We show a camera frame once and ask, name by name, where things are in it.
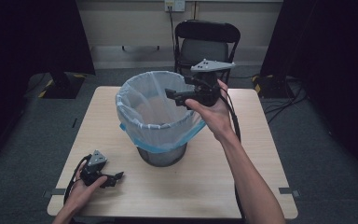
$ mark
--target chair backrest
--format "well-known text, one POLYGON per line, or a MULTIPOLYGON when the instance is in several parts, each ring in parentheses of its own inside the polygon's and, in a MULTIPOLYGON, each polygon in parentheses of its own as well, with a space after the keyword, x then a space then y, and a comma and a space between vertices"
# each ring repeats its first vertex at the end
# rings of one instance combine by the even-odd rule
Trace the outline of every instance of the chair backrest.
POLYGON ((189 20, 180 22, 175 28, 175 55, 179 55, 179 38, 233 44, 229 59, 232 62, 241 33, 234 25, 226 22, 189 20))

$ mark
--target trash can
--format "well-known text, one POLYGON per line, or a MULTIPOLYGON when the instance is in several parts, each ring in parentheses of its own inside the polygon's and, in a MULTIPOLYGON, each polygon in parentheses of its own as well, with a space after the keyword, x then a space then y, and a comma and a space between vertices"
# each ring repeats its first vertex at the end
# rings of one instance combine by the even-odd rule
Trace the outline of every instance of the trash can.
POLYGON ((200 114, 176 106, 165 89, 193 91, 194 86, 185 84, 179 74, 155 71, 130 78, 116 95, 120 128, 142 159, 157 167, 181 160, 187 142, 205 126, 200 114))

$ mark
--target plastic bag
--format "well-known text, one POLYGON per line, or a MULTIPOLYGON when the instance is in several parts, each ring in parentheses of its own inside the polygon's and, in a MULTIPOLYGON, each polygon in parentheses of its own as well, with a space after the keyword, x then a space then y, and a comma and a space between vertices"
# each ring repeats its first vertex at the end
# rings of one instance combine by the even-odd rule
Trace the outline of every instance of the plastic bag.
POLYGON ((121 129, 133 144, 152 153, 179 148, 205 126, 200 114, 176 106, 165 89, 193 91, 194 86, 179 74, 155 71, 130 78, 116 95, 121 129))

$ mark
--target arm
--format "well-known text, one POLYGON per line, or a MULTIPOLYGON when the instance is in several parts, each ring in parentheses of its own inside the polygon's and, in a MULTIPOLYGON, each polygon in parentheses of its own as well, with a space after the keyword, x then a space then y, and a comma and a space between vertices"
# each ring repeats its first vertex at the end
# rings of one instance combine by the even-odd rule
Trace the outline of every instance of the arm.
POLYGON ((71 194, 63 205, 63 208, 55 217, 53 224, 67 224, 71 218, 83 208, 91 198, 92 193, 100 187, 107 179, 107 176, 101 176, 92 185, 86 186, 82 179, 80 179, 80 171, 83 166, 77 170, 76 182, 72 186, 71 194))
MULTIPOLYGON (((220 80, 219 84, 223 89, 227 89, 227 85, 220 80)), ((224 102, 219 99, 214 106, 207 107, 188 99, 186 105, 201 114, 214 137, 222 144, 247 219, 251 223, 284 223, 283 212, 277 199, 232 130, 224 102)))

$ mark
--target wall outlet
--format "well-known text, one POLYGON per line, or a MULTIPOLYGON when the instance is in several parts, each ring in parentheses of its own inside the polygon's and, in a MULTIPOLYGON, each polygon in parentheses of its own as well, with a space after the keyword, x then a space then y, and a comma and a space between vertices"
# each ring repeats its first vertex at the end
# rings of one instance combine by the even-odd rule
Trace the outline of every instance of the wall outlet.
POLYGON ((164 0, 164 10, 168 12, 170 7, 171 11, 185 11, 185 3, 186 0, 164 0))

